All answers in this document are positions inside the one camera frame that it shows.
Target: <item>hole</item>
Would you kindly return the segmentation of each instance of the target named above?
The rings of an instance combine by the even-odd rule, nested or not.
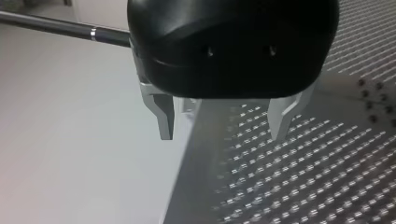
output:
[[[385,111],[387,114],[391,114],[393,112],[393,107],[391,105],[385,106]]]
[[[270,57],[276,56],[276,46],[264,46],[262,47],[262,53],[264,55],[269,55]]]
[[[360,87],[364,86],[365,84],[366,84],[366,81],[364,79],[360,79],[358,81],[358,86],[360,86]]]
[[[384,89],[384,84],[381,82],[378,82],[378,83],[376,83],[375,87],[377,90],[382,90],[382,89]]]
[[[369,116],[369,120],[370,120],[372,123],[376,123],[376,122],[378,121],[378,118],[376,117],[376,115],[370,115],[370,116]]]
[[[208,58],[211,58],[211,57],[213,57],[215,55],[215,53],[213,52],[213,49],[210,46],[208,46],[208,45],[203,46],[201,48],[201,52],[204,55],[206,55]]]
[[[370,92],[368,92],[368,91],[362,91],[361,92],[361,96],[364,97],[364,98],[369,97],[369,95],[370,95]]]
[[[367,102],[366,103],[366,109],[372,109],[373,108],[373,103],[372,102]]]
[[[381,101],[387,101],[388,100],[388,96],[385,93],[380,94],[379,98],[381,99]]]

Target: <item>gray surface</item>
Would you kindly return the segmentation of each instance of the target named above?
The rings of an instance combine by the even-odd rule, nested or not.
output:
[[[286,141],[271,139],[266,104],[202,102],[165,224],[396,223],[395,115],[385,110],[396,104],[396,2],[340,4],[317,91]]]
[[[161,141],[131,51],[7,26],[0,51],[0,223],[159,223],[190,123]]]

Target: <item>black plastic cover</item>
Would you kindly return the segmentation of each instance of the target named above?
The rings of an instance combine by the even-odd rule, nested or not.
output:
[[[317,78],[337,0],[129,0],[135,57],[159,89],[189,98],[277,98]]]

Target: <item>metal rod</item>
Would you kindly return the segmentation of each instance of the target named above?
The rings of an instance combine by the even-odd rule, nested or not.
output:
[[[111,45],[127,48],[131,47],[129,42],[130,34],[128,32],[103,27],[94,27],[70,21],[59,21],[5,11],[0,11],[0,23],[56,35],[67,35]]]

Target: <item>perforated metal surface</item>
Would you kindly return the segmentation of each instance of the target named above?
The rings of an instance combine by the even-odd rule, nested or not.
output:
[[[203,102],[165,224],[396,224],[396,1],[340,5],[286,141],[270,137],[268,102]]]
[[[243,105],[224,150],[219,223],[391,221],[396,135],[298,116],[288,139],[270,138],[265,108]]]

